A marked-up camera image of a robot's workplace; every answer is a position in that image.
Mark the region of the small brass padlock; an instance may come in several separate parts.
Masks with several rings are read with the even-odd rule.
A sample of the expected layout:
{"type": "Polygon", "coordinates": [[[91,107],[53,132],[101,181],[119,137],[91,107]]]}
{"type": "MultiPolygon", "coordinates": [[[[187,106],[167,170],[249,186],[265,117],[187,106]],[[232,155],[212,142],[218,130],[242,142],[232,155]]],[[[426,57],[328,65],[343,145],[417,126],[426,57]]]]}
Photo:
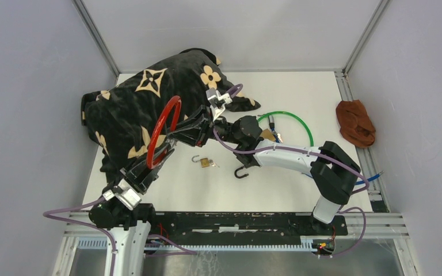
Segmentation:
{"type": "Polygon", "coordinates": [[[211,166],[211,160],[209,158],[201,158],[199,155],[193,156],[191,161],[193,163],[199,163],[202,168],[211,166]]]}

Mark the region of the red cable lock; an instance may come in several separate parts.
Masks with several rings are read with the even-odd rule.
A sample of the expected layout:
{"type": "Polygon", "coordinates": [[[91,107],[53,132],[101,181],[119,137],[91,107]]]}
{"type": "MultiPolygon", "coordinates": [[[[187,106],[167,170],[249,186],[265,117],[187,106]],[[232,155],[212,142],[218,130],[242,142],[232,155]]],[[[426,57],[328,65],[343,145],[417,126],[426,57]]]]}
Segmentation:
{"type": "Polygon", "coordinates": [[[158,167],[158,165],[162,161],[161,156],[154,159],[158,138],[162,132],[163,127],[165,126],[165,123],[167,122],[167,119],[172,109],[174,109],[174,115],[171,121],[170,130],[174,131],[176,129],[178,119],[180,116],[181,105],[182,105],[181,97],[179,95],[173,96],[165,105],[159,119],[157,120],[157,123],[153,130],[153,134],[151,136],[151,141],[150,145],[148,146],[148,151],[146,156],[146,165],[150,170],[153,170],[154,168],[158,167]]]}

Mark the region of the black Kajing padlock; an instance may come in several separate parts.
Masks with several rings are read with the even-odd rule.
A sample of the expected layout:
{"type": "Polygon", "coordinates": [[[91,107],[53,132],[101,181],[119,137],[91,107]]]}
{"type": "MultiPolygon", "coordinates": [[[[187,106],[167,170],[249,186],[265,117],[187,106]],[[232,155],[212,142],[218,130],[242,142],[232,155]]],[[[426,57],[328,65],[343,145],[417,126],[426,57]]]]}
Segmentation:
{"type": "Polygon", "coordinates": [[[256,161],[254,154],[235,154],[236,159],[242,163],[242,166],[234,171],[234,176],[237,179],[242,179],[248,177],[248,173],[239,175],[241,170],[249,169],[251,167],[259,167],[260,164],[256,161]]]}

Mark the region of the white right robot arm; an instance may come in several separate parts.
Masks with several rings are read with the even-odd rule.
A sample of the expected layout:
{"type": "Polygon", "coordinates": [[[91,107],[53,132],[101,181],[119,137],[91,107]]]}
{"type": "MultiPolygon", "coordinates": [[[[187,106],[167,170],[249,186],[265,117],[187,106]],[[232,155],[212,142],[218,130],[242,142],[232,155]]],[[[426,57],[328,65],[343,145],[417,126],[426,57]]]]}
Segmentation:
{"type": "Polygon", "coordinates": [[[235,122],[224,117],[214,120],[208,107],[201,106],[186,120],[173,123],[167,138],[192,147],[202,147],[213,139],[229,147],[244,168],[280,167],[310,175],[320,197],[309,219],[310,229],[323,235],[333,226],[333,219],[346,205],[360,175],[360,167],[336,143],[326,141],[320,147],[298,147],[270,141],[261,136],[262,129],[254,116],[235,122]]]}

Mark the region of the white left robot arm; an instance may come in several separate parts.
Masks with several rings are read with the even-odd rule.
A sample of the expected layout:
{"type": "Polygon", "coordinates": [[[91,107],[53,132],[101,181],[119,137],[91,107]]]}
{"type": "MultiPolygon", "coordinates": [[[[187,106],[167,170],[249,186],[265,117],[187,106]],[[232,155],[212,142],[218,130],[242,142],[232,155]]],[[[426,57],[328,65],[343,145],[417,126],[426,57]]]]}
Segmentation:
{"type": "Polygon", "coordinates": [[[157,222],[151,204],[130,211],[111,197],[89,208],[93,226],[106,232],[106,275],[141,275],[145,250],[170,246],[172,233],[157,222]]]}

